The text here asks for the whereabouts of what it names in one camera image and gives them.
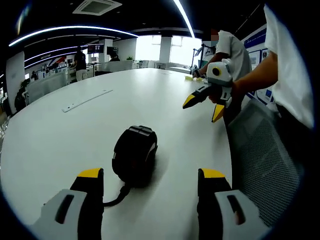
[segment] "mouse cable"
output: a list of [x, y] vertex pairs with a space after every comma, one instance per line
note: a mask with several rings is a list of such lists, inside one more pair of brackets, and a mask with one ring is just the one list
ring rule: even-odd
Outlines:
[[119, 204], [130, 192], [131, 186], [129, 186], [128, 184], [125, 184], [121, 189], [120, 189], [120, 193], [119, 196], [113, 200], [113, 201], [109, 201], [109, 202], [104, 202], [103, 203], [103, 207], [112, 207], [114, 205]]

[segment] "curved led light strip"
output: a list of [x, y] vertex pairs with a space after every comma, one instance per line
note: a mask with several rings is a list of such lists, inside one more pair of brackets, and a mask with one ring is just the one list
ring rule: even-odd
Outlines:
[[43, 62], [43, 61], [48, 60], [48, 59], [53, 59], [53, 58], [56, 58], [56, 57], [60, 57], [60, 56], [64, 56], [64, 55], [71, 55], [71, 54], [76, 54], [76, 53], [77, 53], [76, 51], [73, 51], [73, 52], [68, 52], [68, 53], [64, 53], [64, 54], [60, 54], [60, 55], [56, 55], [56, 56], [51, 56], [51, 57], [42, 59], [40, 61], [36, 61], [36, 62], [34, 62], [34, 63], [32, 63], [32, 64], [30, 64], [28, 66], [25, 66], [24, 68], [26, 69], [26, 68], [28, 68], [28, 67], [30, 67], [32, 65], [38, 64], [38, 63]]
[[31, 59], [34, 59], [34, 58], [36, 58], [36, 57], [39, 57], [39, 56], [41, 56], [41, 55], [53, 53], [53, 52], [56, 52], [56, 51], [66, 50], [66, 49], [74, 49], [74, 48], [77, 48], [77, 46], [70, 46], [70, 47], [60, 48], [60, 49], [56, 49], [56, 50], [52, 50], [52, 51], [47, 51], [47, 52], [41, 53], [41, 54], [39, 54], [39, 55], [37, 55], [37, 56], [30, 57], [30, 58], [28, 58], [27, 60], [24, 60], [24, 62], [29, 61], [29, 60], [31, 60]]
[[61, 30], [61, 29], [97, 29], [97, 30], [113, 31], [113, 32], [121, 33], [121, 34], [127, 34], [127, 35], [134, 36], [136, 38], [139, 37], [138, 35], [135, 35], [135, 34], [130, 33], [130, 32], [121, 31], [121, 30], [112, 29], [112, 28], [100, 27], [100, 26], [57, 26], [57, 27], [51, 27], [51, 28], [43, 29], [43, 30], [40, 30], [40, 31], [35, 31], [33, 33], [30, 33], [28, 35], [20, 37], [17, 40], [14, 40], [13, 42], [11, 42], [9, 44], [9, 47], [21, 42], [22, 40], [30, 38], [30, 37], [32, 37], [34, 35], [50, 32], [50, 31], [54, 31], [54, 30]]
[[182, 7], [182, 5], [180, 3], [180, 1], [179, 0], [173, 0], [173, 1], [174, 1], [175, 5], [178, 7], [178, 9], [179, 9], [179, 11], [180, 11], [180, 13], [181, 13], [186, 25], [188, 26], [188, 29], [189, 29], [189, 31], [191, 33], [191, 36], [195, 39], [196, 37], [195, 37], [194, 31], [192, 30], [190, 21], [189, 21], [189, 19], [187, 17], [187, 14], [186, 14], [184, 8]]

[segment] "white oval table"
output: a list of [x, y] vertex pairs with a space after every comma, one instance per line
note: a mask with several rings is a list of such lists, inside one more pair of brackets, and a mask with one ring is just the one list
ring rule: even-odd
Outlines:
[[[201, 84], [179, 72], [134, 69], [65, 86], [27, 106], [10, 120], [1, 154], [2, 189], [14, 213], [33, 224], [77, 174], [99, 167], [104, 201], [115, 199], [123, 183], [112, 170], [114, 146], [125, 129], [144, 125], [158, 137], [151, 183], [105, 208], [102, 239], [198, 239], [198, 169], [216, 169], [232, 182], [224, 121], [211, 123], [214, 105], [182, 109]], [[102, 90], [113, 91], [62, 111]]]

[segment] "black ceiling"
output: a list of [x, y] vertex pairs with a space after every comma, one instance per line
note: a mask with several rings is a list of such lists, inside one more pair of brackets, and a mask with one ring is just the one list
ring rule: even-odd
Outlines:
[[[190, 33], [187, 31], [161, 30], [161, 28], [187, 28], [173, 0], [116, 0], [116, 2], [122, 3], [122, 6], [101, 16], [72, 14], [75, 8], [82, 2], [83, 0], [29, 0], [5, 1], [5, 3], [1, 3], [2, 13], [0, 14], [0, 20], [2, 31], [0, 44], [3, 52], [1, 54], [0, 69], [3, 70], [6, 60], [14, 53], [21, 51], [21, 49], [24, 49], [25, 57], [29, 58], [51, 50], [84, 45], [106, 38], [103, 36], [113, 37], [111, 39], [132, 38], [130, 35], [105, 30], [64, 29], [39, 34], [21, 41], [12, 47], [8, 47], [8, 44], [18, 37], [50, 27], [86, 25], [126, 32], [149, 29], [133, 33], [137, 35], [149, 35], [159, 34], [160, 32], [163, 35], [179, 34], [190, 36]], [[180, 2], [194, 30], [203, 31], [209, 28], [210, 25], [223, 23], [226, 30], [235, 33], [239, 39], [243, 39], [266, 22], [263, 4], [257, 8], [258, 2], [216, 2], [212, 0], [180, 0]], [[28, 9], [28, 13], [23, 18], [19, 35], [17, 35], [18, 30], [16, 25], [19, 16], [26, 9]], [[160, 30], [150, 30], [150, 28], [160, 28]], [[66, 35], [82, 36], [54, 38]], [[202, 34], [200, 33], [195, 33], [195, 35], [198, 38], [202, 38]]]

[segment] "person in dark clothing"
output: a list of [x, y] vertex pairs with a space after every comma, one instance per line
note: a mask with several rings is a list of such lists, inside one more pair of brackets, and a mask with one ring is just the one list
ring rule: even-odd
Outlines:
[[76, 71], [75, 76], [78, 82], [88, 77], [86, 55], [81, 51], [80, 46], [77, 47], [76, 54], [74, 55], [74, 66]]
[[111, 60], [109, 62], [119, 62], [120, 59], [114, 51], [110, 53]]
[[39, 79], [38, 74], [36, 74], [35, 71], [32, 71], [31, 78], [34, 79], [34, 80], [38, 80]]
[[17, 113], [20, 112], [22, 109], [24, 109], [27, 106], [25, 98], [23, 96], [24, 91], [25, 91], [24, 87], [20, 88], [18, 93], [15, 96], [15, 99], [14, 99], [14, 107], [15, 107]]

